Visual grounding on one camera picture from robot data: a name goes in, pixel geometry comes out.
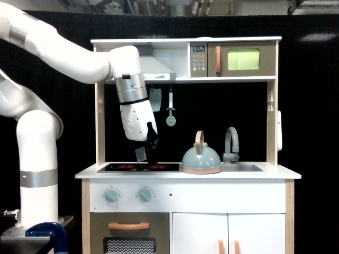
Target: kettle handle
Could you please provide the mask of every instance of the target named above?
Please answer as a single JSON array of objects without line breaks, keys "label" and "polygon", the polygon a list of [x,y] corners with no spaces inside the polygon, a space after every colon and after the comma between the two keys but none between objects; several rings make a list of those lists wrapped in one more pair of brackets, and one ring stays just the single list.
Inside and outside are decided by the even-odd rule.
[{"label": "kettle handle", "polygon": [[197,150],[197,155],[201,155],[203,143],[203,131],[198,131],[197,135],[195,136],[195,149]]}]

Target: mint green kettle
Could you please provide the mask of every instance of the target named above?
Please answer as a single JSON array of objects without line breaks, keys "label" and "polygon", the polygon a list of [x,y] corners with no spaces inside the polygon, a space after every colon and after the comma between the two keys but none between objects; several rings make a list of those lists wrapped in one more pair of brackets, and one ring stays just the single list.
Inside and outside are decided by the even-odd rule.
[{"label": "mint green kettle", "polygon": [[204,142],[202,131],[195,136],[195,143],[184,155],[181,169],[188,174],[213,174],[221,171],[219,155]]}]

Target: toy kitchen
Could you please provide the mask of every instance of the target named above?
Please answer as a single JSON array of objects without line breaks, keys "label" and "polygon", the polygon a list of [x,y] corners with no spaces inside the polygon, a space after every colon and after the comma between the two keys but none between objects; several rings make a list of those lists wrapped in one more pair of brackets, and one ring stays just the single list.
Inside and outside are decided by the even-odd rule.
[{"label": "toy kitchen", "polygon": [[75,176],[82,180],[83,254],[294,253],[294,182],[301,176],[278,165],[280,40],[91,41],[95,52],[137,47],[147,84],[266,84],[266,161],[237,161],[241,151],[230,126],[224,158],[197,130],[194,147],[178,163],[106,161],[107,82],[95,84],[96,164]]}]

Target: oven handle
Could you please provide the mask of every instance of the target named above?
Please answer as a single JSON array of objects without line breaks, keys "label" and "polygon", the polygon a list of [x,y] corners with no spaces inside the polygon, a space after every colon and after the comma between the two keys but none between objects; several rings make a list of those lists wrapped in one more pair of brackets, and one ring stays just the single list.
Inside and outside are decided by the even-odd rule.
[{"label": "oven handle", "polygon": [[238,241],[238,240],[235,240],[235,241],[234,241],[234,245],[235,245],[235,254],[240,254],[239,241]]},{"label": "oven handle", "polygon": [[224,252],[224,242],[219,240],[219,254],[225,254]]},{"label": "oven handle", "polygon": [[119,230],[134,230],[134,229],[149,229],[148,222],[141,222],[139,224],[119,224],[117,222],[111,222],[108,224],[110,229],[119,229]]}]

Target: oven window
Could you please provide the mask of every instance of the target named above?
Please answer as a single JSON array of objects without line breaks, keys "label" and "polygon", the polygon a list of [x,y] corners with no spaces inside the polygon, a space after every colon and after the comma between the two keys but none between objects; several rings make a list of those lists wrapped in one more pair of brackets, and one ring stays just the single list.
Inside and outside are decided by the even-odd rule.
[{"label": "oven window", "polygon": [[105,254],[154,254],[156,253],[155,238],[145,237],[105,237]]}]

